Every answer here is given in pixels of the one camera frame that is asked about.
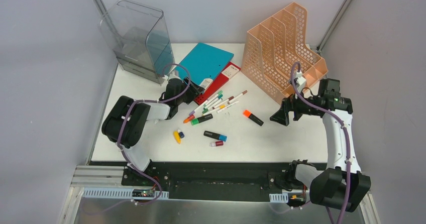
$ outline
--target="perforated plastic organizer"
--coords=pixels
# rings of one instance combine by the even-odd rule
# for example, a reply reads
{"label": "perforated plastic organizer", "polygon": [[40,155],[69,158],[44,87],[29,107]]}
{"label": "perforated plastic organizer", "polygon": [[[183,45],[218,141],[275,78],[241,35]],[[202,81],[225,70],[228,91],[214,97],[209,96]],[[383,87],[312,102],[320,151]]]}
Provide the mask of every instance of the perforated plastic organizer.
{"label": "perforated plastic organizer", "polygon": [[291,3],[247,32],[241,72],[277,103],[294,93],[290,69],[300,62],[306,87],[327,73],[326,61],[305,44],[306,9]]}

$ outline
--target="green cap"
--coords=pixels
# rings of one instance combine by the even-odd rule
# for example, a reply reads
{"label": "green cap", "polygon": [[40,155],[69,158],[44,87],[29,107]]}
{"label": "green cap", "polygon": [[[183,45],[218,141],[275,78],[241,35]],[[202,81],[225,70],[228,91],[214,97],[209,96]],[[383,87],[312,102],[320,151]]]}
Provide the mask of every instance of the green cap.
{"label": "green cap", "polygon": [[198,125],[198,119],[194,119],[194,120],[191,120],[191,124],[192,125]]}

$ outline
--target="red binder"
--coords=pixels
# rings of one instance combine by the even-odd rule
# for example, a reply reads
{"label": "red binder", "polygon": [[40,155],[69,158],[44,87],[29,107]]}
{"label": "red binder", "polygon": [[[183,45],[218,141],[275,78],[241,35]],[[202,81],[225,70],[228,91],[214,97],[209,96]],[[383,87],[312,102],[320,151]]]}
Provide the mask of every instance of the red binder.
{"label": "red binder", "polygon": [[226,82],[229,81],[235,74],[240,71],[240,67],[232,62],[228,62],[222,72],[216,77],[216,79],[210,84],[210,86],[204,91],[204,94],[200,94],[194,101],[200,105],[215,92],[219,90]]}

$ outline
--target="white table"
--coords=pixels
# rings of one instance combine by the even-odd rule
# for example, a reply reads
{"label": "white table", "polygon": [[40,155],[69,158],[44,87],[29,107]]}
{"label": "white table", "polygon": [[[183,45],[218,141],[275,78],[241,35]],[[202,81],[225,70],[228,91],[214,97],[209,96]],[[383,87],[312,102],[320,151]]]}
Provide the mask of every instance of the white table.
{"label": "white table", "polygon": [[[172,44],[176,63],[179,63],[196,44]],[[241,66],[244,44],[210,44],[234,53],[232,62]],[[117,73],[108,99],[103,118],[113,108],[117,99],[126,95],[133,99],[158,99],[165,90],[166,82],[160,86],[142,77],[117,68]],[[183,120],[197,104],[181,104],[178,113],[171,120],[148,121],[138,145],[143,145],[153,161],[184,162],[290,162],[308,159],[310,162],[327,162],[326,132],[320,117],[303,116],[297,122],[285,127],[269,121],[269,117],[279,109],[267,94],[258,88],[244,74],[238,73],[222,90],[224,97],[248,93],[240,102],[226,111],[213,113],[214,118],[192,126]],[[263,126],[243,116],[248,109],[265,122]],[[185,138],[177,144],[173,131],[180,128]],[[203,135],[212,131],[228,136],[224,146],[210,147],[214,141]],[[92,161],[124,161],[119,149],[101,131],[97,137]]]}

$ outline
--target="white wall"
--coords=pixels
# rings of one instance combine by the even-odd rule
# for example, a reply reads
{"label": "white wall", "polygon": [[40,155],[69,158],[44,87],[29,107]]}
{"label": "white wall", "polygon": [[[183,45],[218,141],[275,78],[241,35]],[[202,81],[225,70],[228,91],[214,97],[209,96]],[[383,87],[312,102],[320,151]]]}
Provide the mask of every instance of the white wall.
{"label": "white wall", "polygon": [[0,0],[0,223],[56,223],[117,61],[92,0]]}
{"label": "white wall", "polygon": [[[118,0],[103,0],[110,8]],[[246,32],[289,3],[308,10],[307,38],[320,43],[343,0],[133,0],[164,11],[173,43],[244,43]]]}
{"label": "white wall", "polygon": [[354,0],[324,50],[354,105],[358,162],[382,223],[425,223],[426,0]]}

